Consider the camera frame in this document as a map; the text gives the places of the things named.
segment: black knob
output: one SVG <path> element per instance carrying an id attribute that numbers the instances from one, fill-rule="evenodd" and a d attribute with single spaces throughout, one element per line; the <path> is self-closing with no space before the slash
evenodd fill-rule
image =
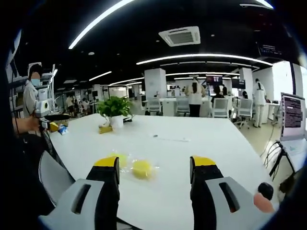
<path id="1" fill-rule="evenodd" d="M 272 185 L 270 185 L 266 182 L 262 182 L 258 186 L 258 192 L 260 192 L 268 200 L 272 200 L 274 189 L 273 189 Z"/>

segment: ceiling air conditioner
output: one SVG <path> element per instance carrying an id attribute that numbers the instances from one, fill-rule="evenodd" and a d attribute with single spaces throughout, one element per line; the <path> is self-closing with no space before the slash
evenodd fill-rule
<path id="1" fill-rule="evenodd" d="M 169 46 L 195 45 L 201 43 L 198 26 L 189 26 L 160 32 L 159 35 Z"/>

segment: screen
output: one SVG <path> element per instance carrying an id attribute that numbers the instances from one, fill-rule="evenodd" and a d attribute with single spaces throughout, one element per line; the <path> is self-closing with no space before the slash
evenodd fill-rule
<path id="1" fill-rule="evenodd" d="M 306 126 L 305 99 L 282 93 L 283 127 L 282 137 L 303 138 Z"/>
<path id="2" fill-rule="evenodd" d="M 231 79 L 231 83 L 234 89 L 245 89 L 245 80 L 243 79 Z"/>
<path id="3" fill-rule="evenodd" d="M 98 97 L 98 91 L 93 91 L 92 94 L 93 94 L 93 97 Z"/>
<path id="4" fill-rule="evenodd" d="M 219 86 L 223 84 L 223 79 L 222 77 L 207 76 L 206 82 L 207 85 Z"/>

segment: floor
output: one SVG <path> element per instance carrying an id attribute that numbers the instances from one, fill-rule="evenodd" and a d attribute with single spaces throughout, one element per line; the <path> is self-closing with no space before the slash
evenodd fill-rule
<path id="1" fill-rule="evenodd" d="M 144 115 L 145 113 L 145 110 L 141 107 L 140 101 L 134 101 L 131 110 L 132 114 L 135 115 Z M 262 162 L 265 162 L 269 148 L 276 140 L 279 140 L 281 129 L 278 125 L 271 125 L 270 120 L 268 120 L 268 123 L 263 124 L 261 128 L 255 128 L 252 126 L 252 124 L 250 124 L 250 129 L 248 129 L 247 127 L 242 127 L 240 129 L 240 132 L 245 136 L 245 138 L 250 142 L 254 150 L 259 154 L 259 157 L 261 158 Z M 268 163 L 265 163 L 265 165 L 268 165 L 268 173 L 276 162 L 278 152 L 279 150 L 276 149 L 269 155 L 269 158 L 266 160 L 266 162 L 269 161 Z M 291 173 L 292 170 L 289 162 L 286 158 L 282 158 L 275 179 L 273 180 L 275 191 L 278 191 L 279 184 L 287 177 L 289 177 Z M 279 193 L 278 198 L 279 200 L 282 200 L 283 194 Z"/>

